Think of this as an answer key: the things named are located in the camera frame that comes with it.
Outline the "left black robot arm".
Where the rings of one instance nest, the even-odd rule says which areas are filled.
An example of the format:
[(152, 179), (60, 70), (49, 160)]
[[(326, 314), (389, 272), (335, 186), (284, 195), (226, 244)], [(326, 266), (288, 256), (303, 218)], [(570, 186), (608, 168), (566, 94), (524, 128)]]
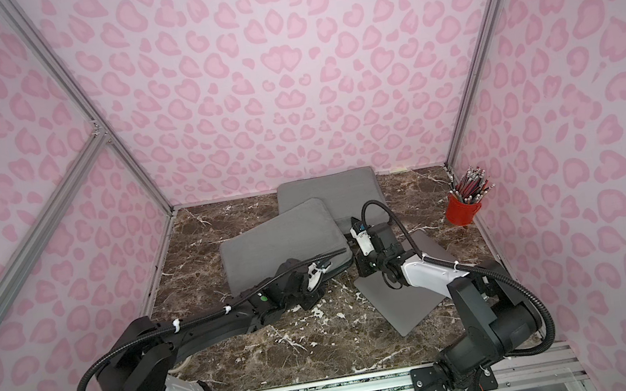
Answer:
[(325, 293), (333, 258), (288, 260), (273, 277), (194, 318), (135, 319), (94, 364), (91, 376), (101, 391), (213, 391), (206, 381), (184, 381), (171, 370), (211, 346), (275, 323), (294, 307), (311, 309)]

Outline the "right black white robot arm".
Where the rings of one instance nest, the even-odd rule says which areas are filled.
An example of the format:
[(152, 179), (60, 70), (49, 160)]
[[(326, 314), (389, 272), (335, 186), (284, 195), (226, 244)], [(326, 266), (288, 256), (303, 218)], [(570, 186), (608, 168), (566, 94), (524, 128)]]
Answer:
[(356, 287), (402, 336), (444, 299), (454, 303), (463, 334), (429, 368), (411, 371), (415, 391), (483, 391), (492, 365), (544, 353), (554, 322), (544, 304), (497, 261), (472, 266), (452, 259), (418, 232), (399, 241), (390, 226), (356, 229)]

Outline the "grey laptop bag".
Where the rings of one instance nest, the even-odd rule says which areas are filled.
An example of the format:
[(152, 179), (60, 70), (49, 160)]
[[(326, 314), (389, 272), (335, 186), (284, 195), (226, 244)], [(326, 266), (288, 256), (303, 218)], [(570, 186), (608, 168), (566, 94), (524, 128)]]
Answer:
[(240, 295), (273, 277), (287, 260), (304, 261), (339, 249), (343, 253), (332, 259), (328, 278), (346, 270), (353, 256), (326, 204), (315, 198), (224, 241), (220, 253), (230, 293)]
[(372, 167), (344, 170), (336, 174), (288, 182), (279, 186), (279, 213), (285, 213), (308, 199), (319, 199), (326, 205), (343, 235), (350, 235), (351, 219), (360, 219), (363, 205), (370, 200), (387, 204), (385, 194)]

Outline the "black laptop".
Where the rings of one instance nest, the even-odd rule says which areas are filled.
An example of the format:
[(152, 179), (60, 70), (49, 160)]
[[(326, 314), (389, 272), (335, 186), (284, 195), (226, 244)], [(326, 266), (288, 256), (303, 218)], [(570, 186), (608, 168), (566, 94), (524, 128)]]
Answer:
[(404, 241), (388, 230), (370, 235), (379, 272), (354, 284), (399, 334), (406, 337), (444, 299), (449, 284), (468, 276), (451, 256), (421, 230)]

